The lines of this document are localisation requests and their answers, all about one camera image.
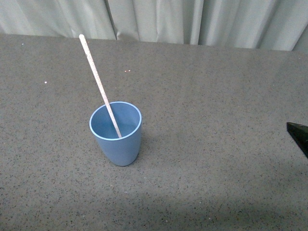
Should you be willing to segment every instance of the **table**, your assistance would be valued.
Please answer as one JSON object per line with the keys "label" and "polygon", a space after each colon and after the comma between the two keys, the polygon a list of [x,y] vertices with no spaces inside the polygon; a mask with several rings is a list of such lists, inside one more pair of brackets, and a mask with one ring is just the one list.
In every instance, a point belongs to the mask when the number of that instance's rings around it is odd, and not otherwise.
{"label": "table", "polygon": [[117,167],[77,38],[0,35],[1,230],[305,230],[308,55],[88,39],[109,101],[143,116]]}

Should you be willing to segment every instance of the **white curtain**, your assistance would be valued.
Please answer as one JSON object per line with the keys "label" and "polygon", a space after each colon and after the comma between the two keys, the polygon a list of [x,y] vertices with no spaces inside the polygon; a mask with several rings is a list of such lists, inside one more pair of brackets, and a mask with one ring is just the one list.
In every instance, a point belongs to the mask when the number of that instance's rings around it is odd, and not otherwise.
{"label": "white curtain", "polygon": [[308,53],[308,0],[0,0],[0,33]]}

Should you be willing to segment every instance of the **cup rim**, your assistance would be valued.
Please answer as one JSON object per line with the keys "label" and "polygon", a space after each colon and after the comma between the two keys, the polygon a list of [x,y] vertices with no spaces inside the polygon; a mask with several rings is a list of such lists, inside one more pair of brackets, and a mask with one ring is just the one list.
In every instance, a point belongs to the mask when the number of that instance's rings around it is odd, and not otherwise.
{"label": "cup rim", "polygon": [[128,134],[128,135],[126,135],[126,136],[123,136],[123,137],[121,137],[121,138],[110,139],[110,138],[105,138],[105,137],[99,136],[99,135],[93,130],[91,122],[92,122],[92,118],[93,118],[93,116],[95,115],[95,113],[96,113],[98,110],[100,110],[102,107],[106,107],[105,104],[102,105],[102,106],[100,106],[100,107],[97,108],[97,109],[93,112],[93,114],[91,115],[91,118],[90,118],[90,121],[89,121],[89,126],[90,126],[90,129],[91,129],[92,133],[93,133],[96,137],[98,137],[98,138],[100,138],[100,139],[103,139],[103,140],[105,140],[105,141],[119,141],[119,140],[123,140],[123,139],[125,139],[125,138],[131,136],[133,133],[135,133],[135,132],[138,130],[138,128],[140,127],[140,125],[141,125],[141,112],[139,111],[139,109],[138,109],[135,105],[133,105],[133,104],[131,104],[131,103],[128,103],[128,102],[123,102],[123,101],[115,101],[115,102],[111,102],[110,104],[114,104],[114,103],[124,103],[124,104],[128,104],[128,105],[132,106],[133,108],[135,108],[136,111],[137,111],[138,114],[139,114],[139,123],[138,123],[137,127],[136,127],[130,134]]}

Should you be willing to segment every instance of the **white straw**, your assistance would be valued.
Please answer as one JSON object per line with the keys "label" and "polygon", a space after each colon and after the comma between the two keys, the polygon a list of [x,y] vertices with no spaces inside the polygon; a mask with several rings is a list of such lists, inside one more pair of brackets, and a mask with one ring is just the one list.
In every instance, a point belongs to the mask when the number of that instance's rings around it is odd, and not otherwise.
{"label": "white straw", "polygon": [[79,39],[80,39],[80,42],[81,42],[81,45],[83,47],[83,50],[85,51],[85,54],[87,56],[87,59],[88,59],[88,62],[90,64],[90,67],[91,67],[91,70],[93,72],[93,75],[95,77],[95,80],[96,80],[96,83],[97,83],[97,86],[98,88],[100,89],[100,92],[101,92],[101,95],[104,99],[104,102],[105,102],[105,105],[107,107],[107,110],[108,110],[108,113],[109,113],[109,116],[112,120],[112,123],[114,124],[114,127],[115,127],[115,130],[117,132],[117,135],[119,136],[119,138],[121,138],[121,133],[120,133],[120,130],[119,130],[119,127],[117,126],[117,123],[116,123],[116,120],[115,120],[115,116],[111,110],[111,107],[110,107],[110,104],[109,104],[109,101],[107,99],[107,96],[106,96],[106,93],[104,91],[104,87],[102,85],[102,82],[101,82],[101,79],[98,75],[98,72],[96,70],[96,67],[95,67],[95,64],[94,64],[94,61],[92,59],[92,55],[91,55],[91,52],[89,50],[89,47],[88,47],[88,44],[87,44],[87,41],[86,41],[86,38],[84,35],[79,35]]}

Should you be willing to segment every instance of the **plastic cup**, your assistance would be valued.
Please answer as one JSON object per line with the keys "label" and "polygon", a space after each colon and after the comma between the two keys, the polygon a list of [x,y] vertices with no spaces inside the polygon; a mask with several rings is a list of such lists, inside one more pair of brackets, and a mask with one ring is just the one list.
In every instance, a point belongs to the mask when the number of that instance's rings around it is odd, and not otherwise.
{"label": "plastic cup", "polygon": [[115,165],[127,166],[136,159],[141,144],[141,113],[126,102],[112,102],[111,109],[122,137],[119,138],[106,105],[90,118],[90,129],[106,157]]}

